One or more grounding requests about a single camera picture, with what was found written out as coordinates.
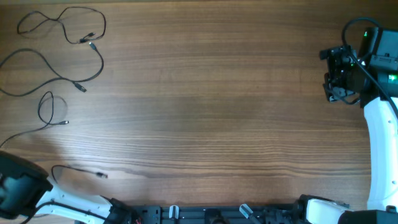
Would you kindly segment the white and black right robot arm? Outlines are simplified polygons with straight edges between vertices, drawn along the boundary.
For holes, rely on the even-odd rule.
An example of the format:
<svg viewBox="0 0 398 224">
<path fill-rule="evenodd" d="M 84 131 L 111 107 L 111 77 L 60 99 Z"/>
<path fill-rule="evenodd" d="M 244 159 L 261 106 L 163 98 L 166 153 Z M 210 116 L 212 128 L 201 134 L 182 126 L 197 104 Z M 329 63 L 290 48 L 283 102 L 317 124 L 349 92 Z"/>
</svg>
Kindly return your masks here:
<svg viewBox="0 0 398 224">
<path fill-rule="evenodd" d="M 325 198 L 302 195 L 292 223 L 397 223 L 397 31 L 379 26 L 364 31 L 359 52 L 344 43 L 320 51 L 328 72 L 328 101 L 358 95 L 371 147 L 371 186 L 365 210 L 354 211 Z"/>
</svg>

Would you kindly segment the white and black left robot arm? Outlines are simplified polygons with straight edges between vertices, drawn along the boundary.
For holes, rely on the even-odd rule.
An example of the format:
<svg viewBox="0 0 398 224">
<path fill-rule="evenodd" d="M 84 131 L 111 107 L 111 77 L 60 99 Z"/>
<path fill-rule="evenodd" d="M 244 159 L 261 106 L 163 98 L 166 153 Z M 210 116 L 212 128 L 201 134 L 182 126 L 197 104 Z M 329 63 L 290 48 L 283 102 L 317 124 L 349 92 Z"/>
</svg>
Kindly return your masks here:
<svg viewBox="0 0 398 224">
<path fill-rule="evenodd" d="M 100 195 L 87 195 L 62 188 L 40 166 L 10 153 L 1 152 L 1 218 L 58 215 L 76 223 L 140 223 L 131 207 Z"/>
</svg>

